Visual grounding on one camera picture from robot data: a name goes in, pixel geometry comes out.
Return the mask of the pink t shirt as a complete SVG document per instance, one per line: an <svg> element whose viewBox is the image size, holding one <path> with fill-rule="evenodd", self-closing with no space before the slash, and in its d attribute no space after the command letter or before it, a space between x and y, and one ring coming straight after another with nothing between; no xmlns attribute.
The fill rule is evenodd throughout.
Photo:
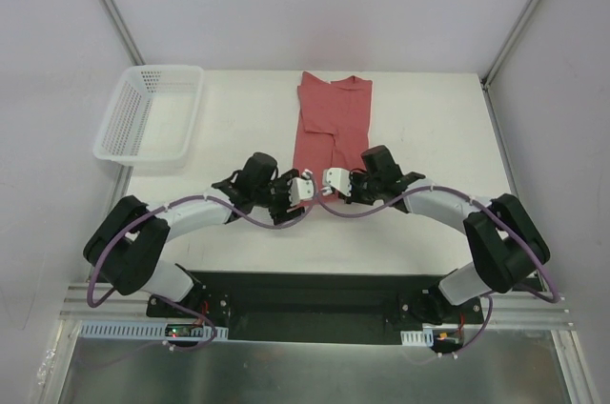
<svg viewBox="0 0 610 404"><path fill-rule="evenodd" d="M361 169L361 154L369 149L373 82L357 76L327 82L304 71L296 92L293 166L311 171L319 189L330 168Z"/></svg>

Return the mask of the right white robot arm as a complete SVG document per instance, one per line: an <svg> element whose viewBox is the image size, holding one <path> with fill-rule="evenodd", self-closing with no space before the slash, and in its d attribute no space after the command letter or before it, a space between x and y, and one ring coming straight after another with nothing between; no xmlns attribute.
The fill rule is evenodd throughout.
<svg viewBox="0 0 610 404"><path fill-rule="evenodd" d="M365 151L361 159L364 167L350 171L340 184L339 196L347 203L381 201L466 237L471 262L442 277L409 304L411 315L419 321L451 322L465 302L513 290L550 259L548 246L514 195L477 199L442 189L422 173L404 173L385 146Z"/></svg>

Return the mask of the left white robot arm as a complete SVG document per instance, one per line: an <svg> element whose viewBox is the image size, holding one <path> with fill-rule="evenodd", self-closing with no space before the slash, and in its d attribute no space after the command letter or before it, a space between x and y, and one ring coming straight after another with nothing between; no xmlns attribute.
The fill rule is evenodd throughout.
<svg viewBox="0 0 610 404"><path fill-rule="evenodd" d="M244 220L267 230L286 229L307 214L303 202L315 196L310 171L281 173L269 154L256 152L244 166L199 194L156 207L133 195L121 198L87 242L83 255L92 266L87 303L101 306L108 295L145 292L179 316L206 312L206 290L179 264L163 259L177 237L212 226ZM98 280L110 284L95 296Z"/></svg>

